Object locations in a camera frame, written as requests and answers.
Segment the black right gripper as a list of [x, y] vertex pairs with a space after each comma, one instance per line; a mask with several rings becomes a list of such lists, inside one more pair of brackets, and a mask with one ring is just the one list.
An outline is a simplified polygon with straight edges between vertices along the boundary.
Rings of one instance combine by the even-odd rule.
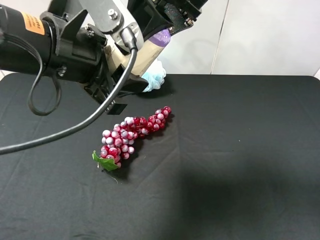
[[128, 0], [127, 9], [137, 22], [144, 40], [168, 29], [175, 35], [194, 25], [208, 0]]

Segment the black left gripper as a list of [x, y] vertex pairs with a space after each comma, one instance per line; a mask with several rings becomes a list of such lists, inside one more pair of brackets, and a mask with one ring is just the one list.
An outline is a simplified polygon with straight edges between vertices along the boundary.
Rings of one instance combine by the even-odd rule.
[[[51, 34], [50, 57], [43, 74], [79, 83], [90, 97], [102, 104], [112, 90], [112, 79], [117, 84], [125, 67], [120, 64], [110, 76], [104, 54], [107, 39], [92, 24], [88, 28], [82, 27], [87, 15], [85, 9], [75, 15], [66, 11], [61, 16], [51, 11], [40, 15]], [[147, 80], [130, 73], [118, 96], [139, 94], [148, 86]]]

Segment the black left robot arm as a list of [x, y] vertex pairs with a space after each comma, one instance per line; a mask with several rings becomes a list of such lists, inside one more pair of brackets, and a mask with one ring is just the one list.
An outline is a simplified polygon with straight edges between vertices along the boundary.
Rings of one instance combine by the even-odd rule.
[[53, 0], [40, 17], [8, 6], [0, 7], [0, 67], [2, 70], [51, 77], [60, 100], [60, 81], [73, 81], [96, 102], [110, 94], [124, 65], [111, 70], [107, 38], [121, 52], [129, 49], [122, 35], [130, 29], [141, 48], [171, 22], [149, 0]]

